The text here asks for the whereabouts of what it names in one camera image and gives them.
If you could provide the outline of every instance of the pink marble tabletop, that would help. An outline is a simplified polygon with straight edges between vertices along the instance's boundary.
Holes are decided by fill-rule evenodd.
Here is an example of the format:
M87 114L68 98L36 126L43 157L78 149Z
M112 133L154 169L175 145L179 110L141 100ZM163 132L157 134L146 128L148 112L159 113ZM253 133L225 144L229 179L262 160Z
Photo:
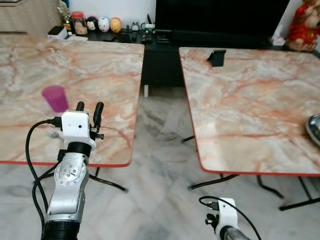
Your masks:
M201 167L211 173L320 176L305 133L320 112L320 60L309 53L179 49Z
M96 103L104 102L97 150L89 165L125 167L131 162L138 111L144 46L94 41L34 39L0 36L0 163L26 164L25 141L30 127L52 112L41 95L50 85L62 85L74 110L85 103L90 122ZM30 140L36 165L53 165L60 138L50 138L44 127Z

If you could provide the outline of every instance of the glass jar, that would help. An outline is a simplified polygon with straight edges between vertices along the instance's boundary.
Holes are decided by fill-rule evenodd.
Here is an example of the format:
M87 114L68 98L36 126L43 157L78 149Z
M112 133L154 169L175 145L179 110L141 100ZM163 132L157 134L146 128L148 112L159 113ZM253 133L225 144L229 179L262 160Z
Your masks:
M86 35L88 33L85 15L82 11L74 11L71 13L72 22L75 33L78 35Z

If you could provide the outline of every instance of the white marble floor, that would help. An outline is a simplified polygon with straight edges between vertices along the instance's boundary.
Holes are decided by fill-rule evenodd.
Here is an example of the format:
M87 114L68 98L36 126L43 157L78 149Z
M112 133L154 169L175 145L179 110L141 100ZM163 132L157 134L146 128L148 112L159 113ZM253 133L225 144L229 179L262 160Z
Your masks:
M304 201L295 177L266 176L263 180L285 195L281 200L258 187L254 176L188 191L190 184L218 179L201 171L183 89L151 91L140 98L132 164L127 168L102 168L100 178L129 188L129 193L89 180L79 240L214 240L205 225L207 213L199 197L234 198L252 220L263 240L318 240L320 204L280 212L278 207ZM44 172L47 167L36 167ZM0 233L3 240L40 239L41 224L31 198L32 175L27 166L0 165ZM304 178L314 197L313 184ZM48 198L54 184L44 181ZM239 216L241 230L257 239Z

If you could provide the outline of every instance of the television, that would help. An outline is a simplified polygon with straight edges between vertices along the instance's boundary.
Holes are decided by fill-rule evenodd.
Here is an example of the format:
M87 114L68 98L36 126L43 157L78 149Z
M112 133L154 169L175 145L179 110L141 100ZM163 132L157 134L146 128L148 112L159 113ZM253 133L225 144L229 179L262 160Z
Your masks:
M156 0L158 32L270 37L290 0Z

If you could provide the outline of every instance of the pink cup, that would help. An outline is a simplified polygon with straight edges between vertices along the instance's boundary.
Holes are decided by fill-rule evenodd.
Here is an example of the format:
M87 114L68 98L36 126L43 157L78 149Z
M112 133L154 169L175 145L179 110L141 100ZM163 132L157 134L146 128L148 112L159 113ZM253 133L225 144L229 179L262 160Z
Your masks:
M62 86L48 86L42 90L42 96L56 113L62 113L68 109L67 97Z

